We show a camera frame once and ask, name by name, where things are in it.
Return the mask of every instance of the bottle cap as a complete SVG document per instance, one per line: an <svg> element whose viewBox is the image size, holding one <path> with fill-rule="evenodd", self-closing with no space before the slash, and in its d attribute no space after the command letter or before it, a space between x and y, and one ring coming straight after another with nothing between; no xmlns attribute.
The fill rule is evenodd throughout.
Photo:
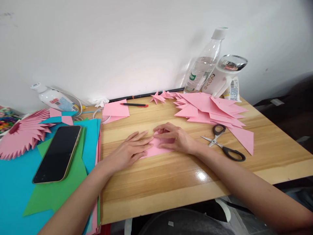
<svg viewBox="0 0 313 235"><path fill-rule="evenodd" d="M42 85L41 83L36 83L32 85L30 88L37 91L38 93L42 93L48 89L45 85Z"/></svg>
<svg viewBox="0 0 313 235"><path fill-rule="evenodd" d="M239 71L248 63L246 58L238 55L224 55L218 62L218 66L225 70Z"/></svg>
<svg viewBox="0 0 313 235"><path fill-rule="evenodd" d="M226 36L227 31L228 31L227 27L216 28L211 39L223 40Z"/></svg>

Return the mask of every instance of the white wall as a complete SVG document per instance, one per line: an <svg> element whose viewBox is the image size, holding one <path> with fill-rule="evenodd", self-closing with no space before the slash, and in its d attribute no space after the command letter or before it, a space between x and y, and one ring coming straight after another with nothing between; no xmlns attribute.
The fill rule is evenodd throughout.
<svg viewBox="0 0 313 235"><path fill-rule="evenodd" d="M222 54L249 60L240 88L254 104L313 71L311 15L310 1L0 0L0 105L44 107L36 82L83 100L178 88L220 26Z"/></svg>

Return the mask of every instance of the hand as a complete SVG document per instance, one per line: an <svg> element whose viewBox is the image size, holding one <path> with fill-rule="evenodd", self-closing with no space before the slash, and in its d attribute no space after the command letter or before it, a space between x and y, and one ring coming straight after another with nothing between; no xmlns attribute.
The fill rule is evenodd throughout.
<svg viewBox="0 0 313 235"><path fill-rule="evenodd" d="M147 155L145 151L153 146L149 144L153 136L140 140L147 133L148 131L131 134L116 150L102 160L103 164L110 168L112 174L133 165L139 158Z"/></svg>
<svg viewBox="0 0 313 235"><path fill-rule="evenodd" d="M154 135L155 138L175 139L173 144L160 144L159 148L173 149L195 155L199 142L190 137L182 128L168 122L153 129L153 131L158 130L160 130L159 134Z"/></svg>

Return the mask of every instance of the pen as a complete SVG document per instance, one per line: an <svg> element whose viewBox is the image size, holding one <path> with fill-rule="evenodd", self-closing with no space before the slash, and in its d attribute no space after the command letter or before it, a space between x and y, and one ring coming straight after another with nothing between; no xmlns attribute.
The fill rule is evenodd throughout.
<svg viewBox="0 0 313 235"><path fill-rule="evenodd" d="M131 104L131 103L121 103L121 105L137 106L137 107L143 107L143 108L146 108L149 106L148 104Z"/></svg>

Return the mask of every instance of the gold phone case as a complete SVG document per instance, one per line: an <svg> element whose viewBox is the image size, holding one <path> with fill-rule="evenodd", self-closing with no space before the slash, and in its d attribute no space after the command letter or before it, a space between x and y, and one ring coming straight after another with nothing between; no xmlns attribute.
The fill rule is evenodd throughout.
<svg viewBox="0 0 313 235"><path fill-rule="evenodd" d="M53 138L54 138L54 137L53 137L53 138L52 138L52 141L50 142L49 147L47 148L47 151L46 151L45 155L43 156L43 158L42 158L42 160L41 160L41 162L40 162L40 164L39 164L39 166L38 166L38 169L37 169L37 171L36 171L36 173L35 173L35 175L34 175L34 178L33 178L33 181L32 181L33 184L43 184L43 183L60 182L60 181L62 181L62 180L64 180L64 179L66 178L66 176L67 176L67 174L68 174L68 170L69 170L69 168L70 168L70 166L71 166L71 164L72 164L73 154L75 153L75 150L76 150L76 147L77 147L79 138L80 138L80 136L81 136L82 126L79 126L79 127L80 127L79 133L78 133L78 136L77 136L77 139L76 139L74 148L73 148L73 150L72 150L71 157L70 157L70 159L69 159L69 161L68 161L68 164L67 164L67 167L66 167L66 170L65 170L65 174L64 174L64 176L62 177L62 179L57 180L57 181L42 182L42 183L34 183L34 178L35 178L35 176L36 176L36 174L37 174L37 172L38 172L38 170L39 170L39 168L40 168L40 165L41 165L43 159L44 159L45 156L46 156L46 153L47 153L48 149L50 148L50 145L51 145L51 143L52 143L52 141L53 141Z"/></svg>

